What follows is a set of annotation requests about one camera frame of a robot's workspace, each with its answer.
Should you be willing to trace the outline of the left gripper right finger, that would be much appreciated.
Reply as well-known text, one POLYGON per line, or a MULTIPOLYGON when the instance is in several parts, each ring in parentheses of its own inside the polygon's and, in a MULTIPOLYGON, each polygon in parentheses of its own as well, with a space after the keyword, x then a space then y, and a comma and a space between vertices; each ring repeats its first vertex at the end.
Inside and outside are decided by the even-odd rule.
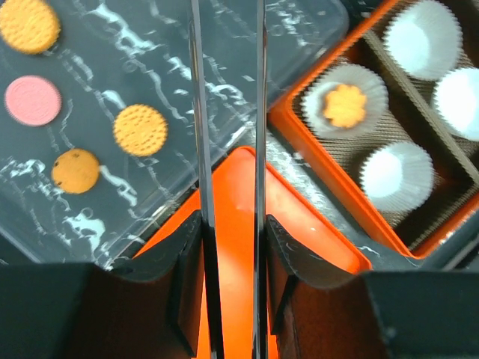
POLYGON ((297 325, 310 321, 314 331, 330 337, 367 337, 369 308, 360 277, 369 262, 362 257, 357 269, 343 270, 294 239, 274 216, 266 228, 272 333, 281 336, 287 311, 298 307, 297 325))

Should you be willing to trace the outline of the orange flower cookie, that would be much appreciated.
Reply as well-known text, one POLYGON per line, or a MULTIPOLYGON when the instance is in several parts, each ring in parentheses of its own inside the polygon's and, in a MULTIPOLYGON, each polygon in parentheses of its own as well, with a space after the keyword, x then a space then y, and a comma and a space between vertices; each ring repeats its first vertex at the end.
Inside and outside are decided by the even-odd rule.
POLYGON ((367 96, 354 85, 339 84, 324 96, 323 116, 330 124, 349 129, 366 117, 367 96))

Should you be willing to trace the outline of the black metal tongs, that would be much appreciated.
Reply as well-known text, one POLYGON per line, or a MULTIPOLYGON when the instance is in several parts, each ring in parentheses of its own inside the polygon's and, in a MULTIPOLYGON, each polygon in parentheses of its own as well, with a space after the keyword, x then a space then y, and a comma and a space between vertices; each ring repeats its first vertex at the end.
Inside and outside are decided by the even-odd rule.
POLYGON ((257 2, 256 144, 213 167, 200 4, 188 4, 209 358, 267 358, 266 3, 257 2))

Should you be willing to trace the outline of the yellow round cookie top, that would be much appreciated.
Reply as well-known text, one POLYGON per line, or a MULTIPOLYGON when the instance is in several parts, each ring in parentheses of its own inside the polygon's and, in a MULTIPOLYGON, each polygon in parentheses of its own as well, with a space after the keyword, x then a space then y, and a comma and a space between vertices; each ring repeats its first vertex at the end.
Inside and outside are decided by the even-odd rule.
POLYGON ((45 52, 55 44, 60 32, 60 20, 45 1, 7 0, 1 5, 1 38, 18 52, 45 52))

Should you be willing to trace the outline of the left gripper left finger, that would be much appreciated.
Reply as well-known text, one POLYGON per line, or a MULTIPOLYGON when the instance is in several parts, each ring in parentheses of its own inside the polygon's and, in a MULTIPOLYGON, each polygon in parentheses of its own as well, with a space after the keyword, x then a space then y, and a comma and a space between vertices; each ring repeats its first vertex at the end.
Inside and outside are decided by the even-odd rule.
POLYGON ((112 357, 196 356, 204 277, 199 213, 112 272, 125 281, 112 357))

